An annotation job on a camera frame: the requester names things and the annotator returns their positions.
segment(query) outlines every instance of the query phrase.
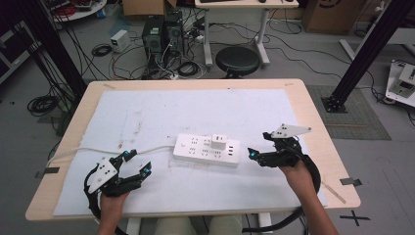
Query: black stool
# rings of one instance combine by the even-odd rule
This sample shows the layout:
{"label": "black stool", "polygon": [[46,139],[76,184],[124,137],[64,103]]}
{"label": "black stool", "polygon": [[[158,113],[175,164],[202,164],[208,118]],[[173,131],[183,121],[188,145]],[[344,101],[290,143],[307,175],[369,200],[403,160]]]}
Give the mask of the black stool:
{"label": "black stool", "polygon": [[256,71],[259,67],[259,57],[245,47],[227,47],[216,55],[217,66],[226,71],[226,78],[241,78]]}

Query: power strip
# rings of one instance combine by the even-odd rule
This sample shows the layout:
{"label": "power strip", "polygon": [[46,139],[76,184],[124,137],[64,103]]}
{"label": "power strip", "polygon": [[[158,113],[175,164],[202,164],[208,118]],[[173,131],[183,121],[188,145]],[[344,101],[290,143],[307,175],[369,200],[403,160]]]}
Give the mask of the power strip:
{"label": "power strip", "polygon": [[224,135],[179,134],[173,155],[177,160],[236,167],[241,143]]}

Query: robotic hand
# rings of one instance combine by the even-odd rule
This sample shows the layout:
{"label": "robotic hand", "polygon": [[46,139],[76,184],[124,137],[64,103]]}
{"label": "robotic hand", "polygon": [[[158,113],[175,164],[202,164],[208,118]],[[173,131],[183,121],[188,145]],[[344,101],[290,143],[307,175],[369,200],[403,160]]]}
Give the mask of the robotic hand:
{"label": "robotic hand", "polygon": [[[83,191],[89,201],[89,209],[98,219],[101,218],[101,210],[98,206],[98,195],[101,191],[107,197],[118,197],[122,194],[130,192],[141,187],[141,183],[152,173],[151,163],[147,163],[142,167],[138,174],[121,178],[119,177],[119,169],[124,161],[130,161],[137,155],[135,150],[131,152],[123,152],[116,158],[109,160],[103,159],[97,166],[95,166],[85,177],[83,183]],[[92,174],[94,177],[91,185],[88,185],[88,179]],[[115,230],[117,235],[126,235],[118,227]]]}
{"label": "robotic hand", "polygon": [[[315,192],[320,189],[320,172],[308,155],[302,153],[301,145],[296,135],[311,131],[311,128],[282,124],[280,128],[272,133],[262,133],[265,140],[274,142],[275,152],[260,153],[255,149],[248,148],[251,160],[260,166],[279,167],[294,166],[298,161],[303,161],[311,174]],[[297,208],[291,215],[281,222],[260,228],[244,228],[243,232],[268,232],[281,229],[303,214],[302,207]]]}

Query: electronic equipment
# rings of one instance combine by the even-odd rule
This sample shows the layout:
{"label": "electronic equipment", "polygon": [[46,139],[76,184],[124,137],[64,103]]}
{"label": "electronic equipment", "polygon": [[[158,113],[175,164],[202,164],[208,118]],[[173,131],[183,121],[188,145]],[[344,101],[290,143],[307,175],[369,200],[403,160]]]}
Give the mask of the electronic equipment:
{"label": "electronic equipment", "polygon": [[148,16],[143,28],[143,43],[150,69],[165,68],[168,63],[168,35],[164,16]]}
{"label": "electronic equipment", "polygon": [[406,64],[400,76],[394,79],[389,91],[409,98],[415,92],[415,66]]}
{"label": "electronic equipment", "polygon": [[211,136],[180,133],[173,156],[177,160],[208,165],[237,167],[241,143],[225,135]]}
{"label": "electronic equipment", "polygon": [[[123,163],[127,163],[137,155],[136,150],[124,151],[116,158],[109,160],[103,158],[85,177],[83,181],[83,192],[88,198],[89,209],[95,217],[101,219],[99,205],[99,193],[107,197],[119,197],[122,194],[141,187],[141,183],[152,174],[151,162],[144,165],[138,174],[122,178],[119,177],[119,169]],[[115,229],[115,234],[126,235],[119,227]]]}
{"label": "electronic equipment", "polygon": [[113,44],[114,51],[121,53],[131,44],[128,32],[126,30],[120,30],[111,38],[111,43]]}
{"label": "electronic equipment", "polygon": [[[260,166],[268,167],[295,166],[298,161],[303,161],[311,174],[314,190],[318,193],[321,184],[320,171],[312,159],[308,155],[302,153],[299,139],[296,137],[299,134],[304,134],[310,131],[310,127],[282,124],[276,131],[271,133],[263,132],[263,138],[273,142],[275,152],[260,153],[255,149],[248,148],[250,153],[249,157],[251,160],[256,161]],[[263,233],[278,230],[290,224],[302,214],[302,207],[299,207],[296,208],[292,214],[277,224],[259,228],[244,228],[242,232]]]}
{"label": "electronic equipment", "polygon": [[183,14],[181,11],[169,12],[165,17],[165,25],[170,42],[170,53],[173,57],[184,55]]}

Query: black cable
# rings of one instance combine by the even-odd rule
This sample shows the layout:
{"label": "black cable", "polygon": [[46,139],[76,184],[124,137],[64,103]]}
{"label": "black cable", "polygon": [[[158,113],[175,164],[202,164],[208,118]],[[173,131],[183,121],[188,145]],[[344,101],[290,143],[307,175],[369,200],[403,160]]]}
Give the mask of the black cable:
{"label": "black cable", "polygon": [[273,18],[274,18],[274,15],[275,15],[275,13],[276,13],[277,11],[278,11],[278,9],[275,9],[275,11],[272,13],[272,15],[271,15],[271,17],[270,17],[270,20],[268,21],[268,25],[269,25],[269,27],[270,27],[271,29],[273,29],[274,31],[278,31],[278,32],[281,32],[281,33],[285,33],[285,34],[300,34],[300,33],[302,32],[301,26],[299,26],[299,25],[298,25],[298,24],[296,24],[296,23],[290,23],[290,24],[293,24],[293,25],[297,26],[297,27],[299,28],[299,31],[293,31],[293,30],[290,28],[290,26],[288,25],[288,23],[289,23],[289,22],[288,22],[288,19],[287,19],[287,10],[286,10],[286,9],[284,9],[285,23],[286,23],[287,29],[288,29],[290,32],[286,32],[286,31],[278,30],[278,29],[276,29],[276,28],[272,27],[272,24],[271,24],[272,20],[271,20],[271,19],[273,19]]}
{"label": "black cable", "polygon": [[[138,68],[138,69],[135,69],[133,72],[131,72],[131,71],[129,71],[129,70],[124,70],[124,69],[121,69],[121,68],[118,68],[118,67],[116,67],[116,66],[115,66],[116,62],[117,62],[120,58],[122,58],[123,56],[125,56],[125,54],[127,54],[127,53],[131,52],[132,50],[136,50],[136,49],[139,49],[139,48],[142,48],[142,47],[144,47],[144,46],[136,46],[136,47],[130,48],[130,49],[128,49],[127,51],[125,51],[125,52],[123,52],[122,54],[120,54],[120,55],[119,55],[116,59],[114,59],[114,58],[112,59],[112,62],[110,63],[110,68],[112,68],[112,69],[113,69],[113,74],[114,74],[114,76],[119,77],[119,78],[123,78],[123,79],[126,79],[126,80],[131,80],[131,79],[134,79],[134,77],[132,76],[132,74],[133,74],[135,71],[138,71],[138,70],[140,70],[141,68],[143,68],[143,67],[146,67],[146,66],[147,66],[147,65],[146,65],[146,66],[140,67],[140,68]],[[129,73],[129,77],[120,76],[120,75],[116,74],[115,69],[120,70],[120,71],[126,71],[126,72],[128,72],[128,73]]]}
{"label": "black cable", "polygon": [[27,110],[35,117],[41,117],[52,112],[59,104],[56,96],[40,96],[27,104]]}
{"label": "black cable", "polygon": [[52,158],[52,153],[56,152],[59,144],[61,143],[62,140],[58,141],[58,143],[56,143],[53,148],[51,149],[51,151],[49,151],[49,155],[48,155],[48,161],[51,160]]}
{"label": "black cable", "polygon": [[[191,70],[190,71],[184,71],[183,68],[187,68],[190,67]],[[177,68],[177,72],[179,73],[179,75],[181,76],[191,76],[194,75],[196,73],[198,73],[199,71],[199,66],[198,64],[194,63],[194,62],[184,62],[183,64],[181,64],[178,68]]]}
{"label": "black cable", "polygon": [[293,61],[293,62],[303,62],[303,63],[305,63],[305,65],[309,68],[309,69],[311,69],[312,71],[314,71],[315,73],[319,73],[319,74],[324,74],[324,75],[334,75],[334,76],[337,76],[338,78],[340,78],[340,79],[342,79],[342,77],[340,76],[340,75],[338,75],[338,74],[335,74],[335,73],[331,73],[331,72],[323,72],[323,71],[318,71],[318,70],[315,70],[313,67],[311,67],[309,64],[308,64],[308,62],[307,61],[305,61],[305,60],[301,60],[301,59],[292,59],[292,58],[290,58],[290,57],[288,57],[286,54],[285,54],[285,52],[284,52],[284,50],[283,49],[281,49],[281,48],[279,48],[279,47],[272,47],[272,48],[266,48],[265,47],[265,49],[276,49],[276,50],[280,50],[282,53],[283,53],[283,55],[289,60],[289,61]]}
{"label": "black cable", "polygon": [[347,62],[347,61],[344,61],[344,60],[342,60],[342,59],[340,59],[339,57],[337,57],[337,56],[335,56],[335,55],[332,55],[332,54],[330,54],[330,53],[327,53],[327,52],[324,52],[324,51],[318,51],[318,50],[301,50],[301,49],[297,49],[297,48],[294,48],[294,47],[292,47],[292,46],[290,46],[286,41],[284,41],[283,39],[281,39],[280,37],[277,37],[277,36],[275,36],[275,35],[272,35],[272,34],[265,34],[265,35],[267,35],[267,36],[270,36],[270,37],[274,37],[274,38],[276,38],[276,39],[278,39],[278,40],[280,40],[281,42],[283,42],[288,48],[290,48],[290,49],[292,49],[292,50],[294,50],[294,51],[298,51],[298,52],[315,52],[315,53],[321,53],[321,54],[324,54],[324,55],[328,55],[328,56],[331,56],[331,57],[333,57],[333,58],[335,58],[336,60],[338,60],[338,61],[341,61],[341,62],[343,62],[343,63],[346,63],[346,64],[351,64],[351,62]]}
{"label": "black cable", "polygon": [[92,48],[91,53],[94,57],[104,57],[110,54],[112,51],[113,47],[110,44],[103,43]]}
{"label": "black cable", "polygon": [[366,30],[362,30],[358,28],[358,24],[360,22],[361,17],[366,13],[367,9],[369,8],[370,5],[372,5],[373,0],[371,0],[369,2],[369,4],[367,4],[366,8],[360,13],[360,16],[357,18],[356,24],[355,24],[355,30],[354,30],[354,34],[358,37],[364,37],[367,33]]}
{"label": "black cable", "polygon": [[203,215],[202,215],[202,219],[204,220],[205,229],[207,230],[207,233],[209,233],[208,224],[207,224],[207,221],[205,220],[205,217]]}
{"label": "black cable", "polygon": [[[62,17],[61,16],[57,16],[57,20],[58,20],[58,22],[61,24],[61,25],[64,25],[64,21],[62,20]],[[79,49],[80,49],[80,52],[82,53],[82,55],[83,55],[83,58],[84,58],[84,60],[88,63],[90,63],[90,66],[92,65],[92,67],[93,68],[95,68],[95,70],[98,72],[98,73],[100,73],[106,80],[110,80],[107,76],[105,76],[98,68],[97,68],[97,66],[92,62],[92,60],[91,59],[89,59],[89,57],[86,55],[86,53],[82,50],[82,48],[81,48],[81,46],[80,46],[80,44],[79,44],[79,41],[77,40],[77,37],[76,37],[76,35],[75,35],[75,33],[74,33],[74,31],[73,31],[73,28],[72,28],[72,32],[73,32],[73,34],[74,34],[74,36],[72,36],[71,34],[70,34],[70,32],[68,31],[68,29],[66,28],[66,27],[63,27],[63,29],[65,30],[65,32],[68,34],[68,36],[70,37],[70,39],[71,39],[71,41],[73,42],[73,44],[75,45],[75,47],[78,47]],[[91,70],[91,73],[94,75],[94,77],[95,77],[95,79],[96,80],[98,80],[98,78],[96,77],[96,75],[95,75],[95,73],[92,71],[92,68],[91,67],[89,67],[89,69]]]}
{"label": "black cable", "polygon": [[248,218],[248,215],[247,214],[245,214],[245,218],[247,219],[248,227],[251,229],[250,219]]}

